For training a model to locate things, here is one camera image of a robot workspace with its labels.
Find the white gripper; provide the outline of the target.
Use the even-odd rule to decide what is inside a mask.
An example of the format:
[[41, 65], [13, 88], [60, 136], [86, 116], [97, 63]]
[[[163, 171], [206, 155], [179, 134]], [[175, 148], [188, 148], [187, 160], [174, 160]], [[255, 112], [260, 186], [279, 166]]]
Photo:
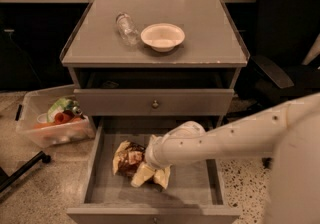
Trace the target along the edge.
[[184, 165], [200, 161], [193, 157], [194, 144], [206, 134], [205, 129], [197, 122], [188, 121], [163, 136], [152, 135], [145, 151], [145, 162], [142, 162], [131, 185], [140, 187], [153, 178], [154, 169], [163, 169], [171, 165]]

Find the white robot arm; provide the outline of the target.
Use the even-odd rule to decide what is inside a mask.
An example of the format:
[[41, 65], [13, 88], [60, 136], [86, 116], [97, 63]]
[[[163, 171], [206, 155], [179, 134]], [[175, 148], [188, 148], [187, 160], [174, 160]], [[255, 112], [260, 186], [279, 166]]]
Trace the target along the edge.
[[320, 94], [287, 101], [210, 131], [188, 121], [152, 136], [132, 185], [158, 169], [207, 159], [271, 157], [264, 224], [320, 223]]

